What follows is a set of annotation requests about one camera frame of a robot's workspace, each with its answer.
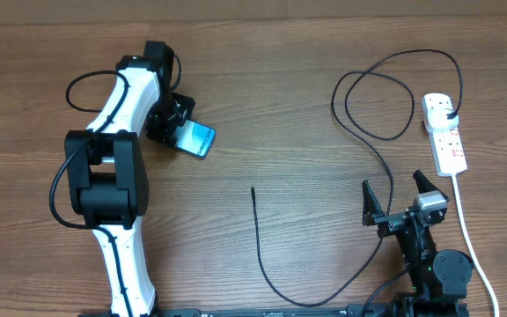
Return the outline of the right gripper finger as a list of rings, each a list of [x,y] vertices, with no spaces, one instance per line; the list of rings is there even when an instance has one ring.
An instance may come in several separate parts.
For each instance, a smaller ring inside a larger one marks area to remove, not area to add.
[[[362,191],[364,199],[362,224],[365,226],[375,225],[376,218],[384,217],[386,214],[368,181],[362,182]]]
[[[430,180],[422,173],[421,170],[416,170],[413,173],[413,178],[420,194],[438,191],[444,199],[449,202],[450,198],[441,189],[435,186]]]

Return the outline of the smartphone with blue screen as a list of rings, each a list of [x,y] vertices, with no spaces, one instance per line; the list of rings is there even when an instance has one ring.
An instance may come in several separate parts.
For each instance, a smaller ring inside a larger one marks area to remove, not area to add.
[[[187,120],[182,127],[174,131],[177,138],[176,147],[200,159],[207,157],[216,135],[213,128],[191,120]]]

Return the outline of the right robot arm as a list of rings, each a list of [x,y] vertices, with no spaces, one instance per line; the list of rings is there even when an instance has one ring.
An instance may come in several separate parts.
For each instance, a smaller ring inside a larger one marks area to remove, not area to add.
[[[467,316],[460,300],[467,296],[472,278],[472,258],[454,249],[437,250],[430,233],[433,225],[445,220],[450,198],[419,170],[413,173],[418,195],[404,211],[387,215],[368,181],[362,183],[363,224],[377,226],[380,238],[394,236],[400,246],[405,269],[375,290],[360,308],[348,311],[355,316]],[[386,287],[408,275],[411,292],[399,292],[386,304],[373,300]]]

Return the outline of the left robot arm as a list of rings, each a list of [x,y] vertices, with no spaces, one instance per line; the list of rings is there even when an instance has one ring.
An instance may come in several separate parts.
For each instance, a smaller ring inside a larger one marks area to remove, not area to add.
[[[142,55],[125,55],[107,103],[83,130],[64,140],[70,201],[81,230],[97,239],[112,303],[107,316],[157,316],[157,292],[146,267],[142,224],[150,190],[140,135],[174,148],[195,107],[174,90],[180,59],[163,41],[148,41]]]

